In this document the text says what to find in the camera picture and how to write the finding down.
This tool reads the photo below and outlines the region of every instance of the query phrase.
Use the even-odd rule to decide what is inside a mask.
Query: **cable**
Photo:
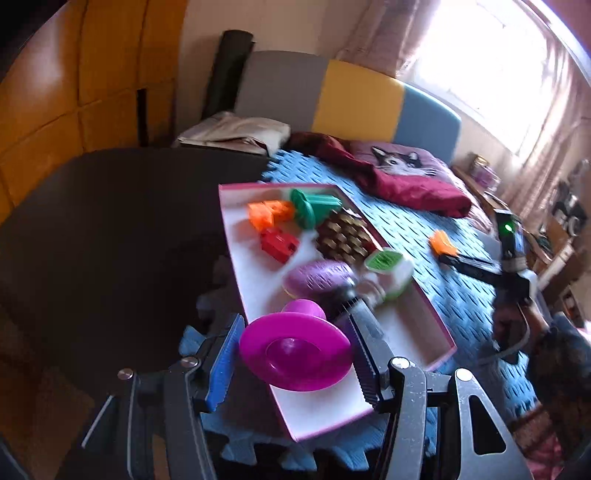
[[[486,356],[484,358],[478,359],[478,361],[476,362],[477,365],[489,364],[489,363],[494,362],[500,358],[505,358],[506,356],[512,355],[513,353],[516,353],[519,350],[521,350],[525,345],[527,345],[527,342],[530,341],[530,334],[531,334],[530,326],[527,323],[527,320],[525,319],[525,314],[523,313],[523,310],[521,310],[521,305],[517,304],[517,308],[519,309],[519,312],[521,313],[521,319],[525,323],[525,333],[523,335],[523,338],[519,342],[517,342],[515,345],[510,346],[506,350],[501,350],[500,352],[497,352],[494,355]]]

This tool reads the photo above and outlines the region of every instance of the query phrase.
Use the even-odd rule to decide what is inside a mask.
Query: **dark table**
[[[61,167],[0,226],[0,303],[43,356],[101,398],[123,367],[178,359],[226,251],[217,186],[268,159],[201,148],[117,149]]]

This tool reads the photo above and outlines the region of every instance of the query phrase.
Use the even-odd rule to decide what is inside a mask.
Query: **magenta toy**
[[[334,385],[353,361],[345,334],[311,300],[294,300],[279,313],[257,318],[244,330],[239,349],[261,380],[299,392]]]

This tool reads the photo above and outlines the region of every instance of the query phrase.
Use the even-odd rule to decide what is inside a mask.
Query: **green toy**
[[[290,200],[295,206],[295,221],[304,230],[314,229],[330,212],[343,208],[343,202],[333,195],[306,194],[299,189],[292,189]]]

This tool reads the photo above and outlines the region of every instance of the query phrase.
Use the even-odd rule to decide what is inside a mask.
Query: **red blanket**
[[[314,155],[338,166],[362,190],[398,205],[454,218],[463,218],[470,211],[470,199],[454,185],[425,176],[387,173],[368,161],[355,158],[343,144],[347,145],[347,142],[328,135],[302,132],[293,134],[284,148]]]

